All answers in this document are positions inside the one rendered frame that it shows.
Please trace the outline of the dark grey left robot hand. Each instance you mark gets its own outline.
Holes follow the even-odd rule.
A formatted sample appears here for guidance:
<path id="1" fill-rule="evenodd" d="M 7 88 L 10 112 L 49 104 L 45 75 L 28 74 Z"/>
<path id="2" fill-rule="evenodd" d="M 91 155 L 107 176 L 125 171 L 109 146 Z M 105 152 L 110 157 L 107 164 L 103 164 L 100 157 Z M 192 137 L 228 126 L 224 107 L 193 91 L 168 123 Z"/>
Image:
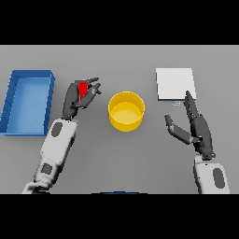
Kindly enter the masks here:
<path id="1" fill-rule="evenodd" d="M 97 94 L 101 94 L 99 90 L 101 84 L 97 83 L 98 77 L 76 80 L 74 83 L 71 83 L 67 89 L 66 95 L 63 102 L 63 120 L 72 120 L 80 108 L 85 109 L 89 106 L 92 100 Z M 78 95 L 78 83 L 87 82 L 89 84 L 88 92 L 79 100 Z"/>

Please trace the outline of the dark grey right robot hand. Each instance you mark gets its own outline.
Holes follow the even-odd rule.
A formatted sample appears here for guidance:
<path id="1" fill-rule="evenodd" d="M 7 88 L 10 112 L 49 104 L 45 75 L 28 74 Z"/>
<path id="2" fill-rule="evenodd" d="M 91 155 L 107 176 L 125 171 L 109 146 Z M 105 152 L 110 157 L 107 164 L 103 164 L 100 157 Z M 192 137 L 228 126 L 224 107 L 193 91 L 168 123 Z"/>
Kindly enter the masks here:
<path id="1" fill-rule="evenodd" d="M 213 150 L 212 136 L 209 126 L 202 114 L 199 113 L 195 100 L 189 91 L 186 91 L 183 102 L 190 123 L 190 131 L 176 125 L 169 115 L 165 115 L 165 122 L 168 133 L 186 145 L 193 144 L 197 153 L 204 161 L 211 161 L 216 157 Z"/>

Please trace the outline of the red beaker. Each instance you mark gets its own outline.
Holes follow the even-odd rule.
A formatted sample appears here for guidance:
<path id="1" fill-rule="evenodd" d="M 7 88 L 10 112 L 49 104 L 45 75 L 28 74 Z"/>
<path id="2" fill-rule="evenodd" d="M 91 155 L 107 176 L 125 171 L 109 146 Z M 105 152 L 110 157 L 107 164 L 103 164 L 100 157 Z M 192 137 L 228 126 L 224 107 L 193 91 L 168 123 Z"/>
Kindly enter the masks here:
<path id="1" fill-rule="evenodd" d="M 87 82 L 79 82 L 78 83 L 79 100 L 82 100 L 82 98 L 88 92 L 88 87 L 89 87 L 89 84 Z"/>

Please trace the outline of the yellow bowl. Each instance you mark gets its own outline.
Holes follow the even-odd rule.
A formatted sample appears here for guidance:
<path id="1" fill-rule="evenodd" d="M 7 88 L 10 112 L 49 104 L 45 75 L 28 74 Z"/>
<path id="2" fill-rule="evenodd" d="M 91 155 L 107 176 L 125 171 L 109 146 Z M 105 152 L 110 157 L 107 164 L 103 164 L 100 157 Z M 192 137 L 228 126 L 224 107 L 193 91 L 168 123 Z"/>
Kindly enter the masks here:
<path id="1" fill-rule="evenodd" d="M 108 103 L 108 118 L 118 131 L 128 133 L 141 124 L 145 114 L 143 99 L 132 91 L 116 93 Z"/>

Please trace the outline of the blue tray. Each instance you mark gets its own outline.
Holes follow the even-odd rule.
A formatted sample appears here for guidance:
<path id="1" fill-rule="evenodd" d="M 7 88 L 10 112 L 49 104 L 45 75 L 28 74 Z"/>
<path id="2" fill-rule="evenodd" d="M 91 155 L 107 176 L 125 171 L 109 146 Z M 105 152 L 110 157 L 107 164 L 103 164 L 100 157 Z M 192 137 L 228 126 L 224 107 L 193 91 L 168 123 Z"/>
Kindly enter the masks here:
<path id="1" fill-rule="evenodd" d="M 46 136 L 54 82 L 51 70 L 12 70 L 0 114 L 0 134 Z"/>

